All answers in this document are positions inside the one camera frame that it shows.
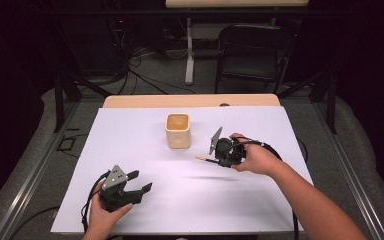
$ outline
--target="hand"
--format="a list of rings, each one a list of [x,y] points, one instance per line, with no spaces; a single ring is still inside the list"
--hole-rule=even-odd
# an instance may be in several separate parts
[[[99,191],[102,188],[104,182],[100,182],[94,192]],[[99,193],[96,193],[92,197],[92,203],[90,207],[89,215],[89,228],[83,239],[105,239],[115,223],[126,215],[133,208],[133,204],[129,203],[114,212],[108,212],[102,206],[99,200]]]
[[[233,133],[230,138],[237,138],[240,142],[246,142],[248,139],[242,134]],[[251,171],[257,174],[271,175],[271,172],[282,164],[269,150],[257,144],[244,144],[246,150],[245,161],[238,165],[232,165],[238,172]]]

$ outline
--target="person's right hand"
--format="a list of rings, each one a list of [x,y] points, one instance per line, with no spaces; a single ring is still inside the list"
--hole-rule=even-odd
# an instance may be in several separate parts
[[[230,138],[237,138],[241,142],[248,141],[246,137],[239,133],[233,133]],[[239,172],[251,171],[270,176],[271,172],[283,163],[273,153],[260,145],[244,144],[244,148],[246,150],[245,161],[238,165],[232,165],[232,168]]]

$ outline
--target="table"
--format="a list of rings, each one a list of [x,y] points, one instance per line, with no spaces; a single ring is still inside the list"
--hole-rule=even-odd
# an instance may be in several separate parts
[[[305,7],[309,0],[166,0],[167,8]],[[188,59],[185,84],[193,84],[192,20],[187,18]]]
[[[226,103],[230,106],[219,107]],[[191,116],[189,149],[168,148],[164,123],[170,112]],[[285,161],[312,182],[286,112],[273,94],[110,96],[95,119],[51,231],[82,232],[83,199],[114,163],[126,172],[140,171],[127,190],[153,182],[142,203],[115,225],[114,234],[292,231],[290,206],[272,179],[193,158],[208,155],[209,139],[220,124],[225,127],[222,137],[233,129],[248,136],[265,135],[267,143],[279,147]]]

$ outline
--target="forearm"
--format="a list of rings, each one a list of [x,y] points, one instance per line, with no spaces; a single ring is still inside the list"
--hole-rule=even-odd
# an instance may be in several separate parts
[[[269,174],[285,195],[311,239],[365,239],[350,217],[288,164]]]

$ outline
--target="gray floor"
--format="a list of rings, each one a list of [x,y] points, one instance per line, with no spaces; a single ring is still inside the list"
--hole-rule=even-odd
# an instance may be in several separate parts
[[[193,90],[198,94],[212,93],[215,60],[211,51],[196,53],[194,84],[186,86],[185,58],[174,59],[156,54],[143,56],[139,67],[132,69],[149,78]],[[105,79],[93,79],[103,82]],[[103,88],[117,93],[124,80]],[[169,94],[190,94],[150,80]],[[61,204],[71,174],[77,163],[97,110],[104,99],[87,88],[80,87],[84,98],[80,103],[65,105],[67,121],[59,134],[53,133],[55,106],[53,90],[43,96],[45,111],[41,123],[23,157],[0,192],[0,239],[6,239],[28,217],[43,209]],[[240,85],[223,81],[220,93],[255,93],[270,91],[260,84]],[[161,94],[151,85],[129,75],[121,94]],[[338,99],[337,135],[330,134],[323,116],[323,104],[311,104],[299,96],[282,100],[295,134],[308,149],[308,169],[317,188],[337,202],[360,226],[369,239],[384,239],[384,185],[375,169],[370,141],[348,105]],[[75,138],[71,151],[57,151],[63,138]],[[15,239],[80,239],[50,233],[53,218],[49,213],[32,219],[17,233]],[[292,239],[292,234],[261,235],[260,239]]]

